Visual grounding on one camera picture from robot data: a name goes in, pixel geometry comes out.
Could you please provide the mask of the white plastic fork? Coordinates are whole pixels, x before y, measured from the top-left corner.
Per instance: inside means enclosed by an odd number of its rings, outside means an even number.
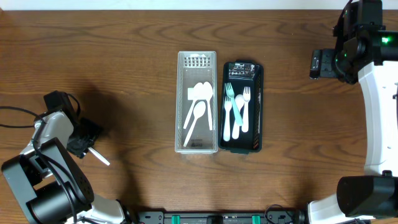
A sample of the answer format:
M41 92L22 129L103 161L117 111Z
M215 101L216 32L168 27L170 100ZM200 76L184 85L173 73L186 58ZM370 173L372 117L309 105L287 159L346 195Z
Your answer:
M241 117L241 114L240 114L240 112L238 110L238 106L237 106L236 101L235 101L235 95L234 95L234 90L233 90L232 84L231 83L225 83L224 85L225 85L226 94L227 94L228 98L231 100L231 103L232 103L235 122L237 122L238 126L242 126L243 125L243 119Z
M228 96L224 99L224 129L223 129L223 140L228 142L231 139L231 129L230 129L230 111L232 109L232 103Z
M243 111L242 132L246 133L248 132L249 129L249 102L251 100L251 88L249 86L244 87L243 99L244 99L244 111Z

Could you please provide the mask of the dark green plastic basket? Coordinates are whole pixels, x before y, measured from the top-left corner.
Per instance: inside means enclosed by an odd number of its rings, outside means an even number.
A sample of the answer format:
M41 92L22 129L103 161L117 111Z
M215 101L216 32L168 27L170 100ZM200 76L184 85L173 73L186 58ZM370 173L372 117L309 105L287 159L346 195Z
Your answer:
M221 149L238 154L249 154L259 152L262 149L262 112L263 112L263 81L264 69L262 65L248 60L237 60L227 62L223 67L223 82L221 94L221 107L219 110L220 121L218 131L218 146ZM224 129L224 99L227 96L225 83L231 83L238 110L243 119L245 86L251 88L251 100L249 102L249 129L242 132L242 126L235 125L233 107L230 111L231 139L223 140Z

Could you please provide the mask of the clear plastic perforated basket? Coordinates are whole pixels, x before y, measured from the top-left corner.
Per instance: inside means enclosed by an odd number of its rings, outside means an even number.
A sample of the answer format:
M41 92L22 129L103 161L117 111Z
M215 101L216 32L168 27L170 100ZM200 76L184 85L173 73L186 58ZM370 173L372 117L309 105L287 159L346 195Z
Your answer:
M186 147L183 146L190 126L193 123L192 113L186 129L183 128L185 118L191 107L192 100L188 99L188 89L198 82L209 82L213 87L213 97L210 101L213 130L209 130L207 102L204 115L196 122L192 136ZM217 71L216 52L214 51L180 51L177 59L177 92L175 108L175 152L181 154L214 154L218 150L217 142Z

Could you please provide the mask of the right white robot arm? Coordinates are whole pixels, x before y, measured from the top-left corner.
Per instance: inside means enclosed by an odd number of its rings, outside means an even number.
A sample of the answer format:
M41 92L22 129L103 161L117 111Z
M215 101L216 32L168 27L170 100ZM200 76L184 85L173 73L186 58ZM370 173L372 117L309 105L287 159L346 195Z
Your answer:
M383 26L335 28L335 49L313 53L310 76L362 89L367 130L364 175L342 177L336 193L308 204L309 223L397 217L397 33Z

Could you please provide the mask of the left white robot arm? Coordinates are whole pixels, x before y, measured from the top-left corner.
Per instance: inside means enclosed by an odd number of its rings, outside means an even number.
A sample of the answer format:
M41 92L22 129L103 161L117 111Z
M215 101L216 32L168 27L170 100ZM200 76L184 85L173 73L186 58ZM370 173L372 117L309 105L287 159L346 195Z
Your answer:
M34 135L1 171L29 223L131 223L119 200L96 195L73 160L87 152L102 129L66 111L38 115Z

